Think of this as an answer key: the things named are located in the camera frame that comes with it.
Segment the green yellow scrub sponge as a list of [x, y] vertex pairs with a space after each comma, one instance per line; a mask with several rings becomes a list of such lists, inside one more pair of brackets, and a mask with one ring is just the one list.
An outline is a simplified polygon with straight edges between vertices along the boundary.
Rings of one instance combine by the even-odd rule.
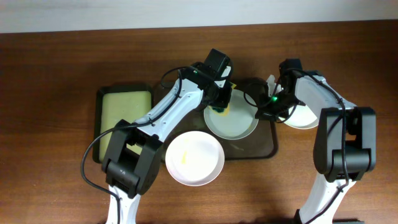
[[231, 99], [232, 90], [235, 87], [236, 84], [234, 83], [225, 83], [224, 87], [218, 90], [216, 99], [210, 103], [210, 108], [217, 113], [225, 112]]

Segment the pale green plate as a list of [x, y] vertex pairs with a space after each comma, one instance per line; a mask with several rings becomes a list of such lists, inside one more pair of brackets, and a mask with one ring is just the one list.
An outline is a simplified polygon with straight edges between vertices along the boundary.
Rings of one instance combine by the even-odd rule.
[[284, 124], [296, 129], [312, 129], [318, 126], [318, 118], [308, 106], [297, 105], [289, 108], [288, 115], [292, 116]]

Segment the pale blue plate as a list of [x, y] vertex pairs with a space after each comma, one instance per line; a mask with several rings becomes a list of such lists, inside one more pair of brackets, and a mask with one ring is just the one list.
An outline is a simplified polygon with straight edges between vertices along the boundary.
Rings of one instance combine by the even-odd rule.
[[[254, 100], [246, 95], [246, 99], [254, 104]], [[257, 108], [246, 102], [241, 90], [233, 90], [228, 107], [219, 113], [208, 106], [203, 113], [208, 129], [223, 139], [238, 140], [250, 135], [259, 120], [255, 118]]]

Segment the pale pink plate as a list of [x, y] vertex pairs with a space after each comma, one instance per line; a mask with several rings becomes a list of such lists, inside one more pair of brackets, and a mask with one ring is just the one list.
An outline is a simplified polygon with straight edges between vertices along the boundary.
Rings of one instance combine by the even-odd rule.
[[224, 150], [212, 135], [189, 131], [177, 136], [169, 144], [165, 165], [177, 182], [198, 187], [215, 180], [224, 166]]

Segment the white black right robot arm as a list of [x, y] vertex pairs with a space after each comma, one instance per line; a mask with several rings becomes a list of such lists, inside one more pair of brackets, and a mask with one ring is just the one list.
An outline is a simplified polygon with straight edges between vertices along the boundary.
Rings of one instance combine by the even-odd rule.
[[304, 70], [297, 58], [279, 64], [274, 86], [259, 99], [257, 119], [284, 122], [298, 105], [315, 115], [313, 162], [317, 176], [294, 223], [332, 223], [344, 196], [376, 165], [376, 112], [347, 101], [316, 70]]

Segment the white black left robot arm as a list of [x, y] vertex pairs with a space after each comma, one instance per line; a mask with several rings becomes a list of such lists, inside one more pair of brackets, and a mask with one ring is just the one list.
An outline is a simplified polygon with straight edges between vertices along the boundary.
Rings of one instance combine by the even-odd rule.
[[141, 195], [159, 173], [161, 146], [174, 127], [200, 105], [226, 108], [231, 96], [231, 59], [211, 49], [204, 62], [177, 70], [169, 93], [133, 123], [120, 120], [111, 135], [101, 169], [111, 201], [107, 223], [134, 223]]

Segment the large brown tray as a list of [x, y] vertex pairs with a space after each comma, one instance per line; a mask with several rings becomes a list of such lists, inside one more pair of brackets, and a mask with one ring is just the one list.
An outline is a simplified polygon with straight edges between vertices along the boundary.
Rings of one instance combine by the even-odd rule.
[[[248, 84], [257, 81], [257, 78], [247, 78], [234, 80], [236, 84], [234, 90], [241, 90], [244, 93], [244, 98], [249, 95], [254, 102], [258, 100], [258, 94], [261, 92], [261, 87]], [[189, 114], [187, 114], [181, 122], [173, 129], [171, 134], [165, 140], [162, 146], [163, 152], [167, 151], [169, 144], [180, 134], [189, 131], [203, 131], [215, 137], [223, 147], [226, 160], [241, 160], [241, 159], [268, 159], [274, 156], [279, 147], [275, 124], [268, 120], [259, 120], [255, 130], [248, 136], [238, 140], [227, 140], [218, 137], [212, 133], [204, 120], [204, 110], [206, 108], [199, 107]]]

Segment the small black tray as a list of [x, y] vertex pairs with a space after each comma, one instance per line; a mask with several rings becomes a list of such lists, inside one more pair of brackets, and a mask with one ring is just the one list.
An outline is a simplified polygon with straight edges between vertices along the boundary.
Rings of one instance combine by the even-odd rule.
[[113, 86], [101, 87], [96, 93], [96, 106], [95, 106], [95, 124], [94, 124], [94, 137], [100, 135], [101, 126], [101, 105], [103, 102], [103, 97], [107, 93], [119, 93], [119, 92], [129, 92], [129, 91], [149, 91], [152, 94], [152, 107], [154, 104], [154, 91], [152, 88], [145, 83], [129, 83], [129, 84], [119, 84]]

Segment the yellow-green foam pad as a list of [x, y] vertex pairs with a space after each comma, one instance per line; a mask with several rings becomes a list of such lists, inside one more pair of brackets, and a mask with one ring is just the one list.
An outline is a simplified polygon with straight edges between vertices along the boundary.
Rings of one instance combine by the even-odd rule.
[[100, 132], [115, 127], [120, 120], [132, 123], [152, 108], [152, 94], [149, 91], [107, 93], [101, 105]]

